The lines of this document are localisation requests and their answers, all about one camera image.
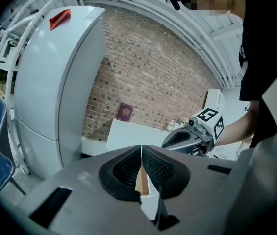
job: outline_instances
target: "cable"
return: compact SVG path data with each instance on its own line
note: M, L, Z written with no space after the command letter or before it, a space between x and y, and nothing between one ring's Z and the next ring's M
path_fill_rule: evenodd
M238 157L238 154L237 154L238 150L241 149L241 147L243 146L243 141L240 141L240 143L241 143L241 142L242 142L241 146L236 150L236 155L237 155L237 157Z

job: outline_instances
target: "black shirt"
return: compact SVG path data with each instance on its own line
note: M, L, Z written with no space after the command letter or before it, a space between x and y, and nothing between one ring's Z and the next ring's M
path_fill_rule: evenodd
M256 131L250 147L274 135L277 126L261 96L277 77L277 0L245 0L240 63L248 62L241 101L259 100Z

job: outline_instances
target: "brick wall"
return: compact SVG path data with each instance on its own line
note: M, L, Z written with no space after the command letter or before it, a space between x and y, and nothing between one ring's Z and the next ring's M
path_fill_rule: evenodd
M135 12L94 6L106 9L108 52L91 91L84 136L106 141L122 102L134 107L131 122L159 129L203 108L217 82L178 36Z

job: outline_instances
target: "ceiling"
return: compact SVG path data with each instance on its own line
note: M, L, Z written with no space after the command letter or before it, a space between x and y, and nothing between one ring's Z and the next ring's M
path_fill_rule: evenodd
M204 60L225 89L240 84L236 76L242 41L242 20L232 14L210 16L206 11L191 11L181 6L175 11L165 0L85 0L105 3L145 14L181 37Z

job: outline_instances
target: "person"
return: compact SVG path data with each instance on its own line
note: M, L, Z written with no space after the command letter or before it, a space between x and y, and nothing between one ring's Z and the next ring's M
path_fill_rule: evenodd
M250 147L273 136L277 126L262 95L277 77L277 0L180 0L188 9L208 10L210 15L232 13L243 20L240 64L246 67L240 100L250 108L225 127L216 146L251 138Z

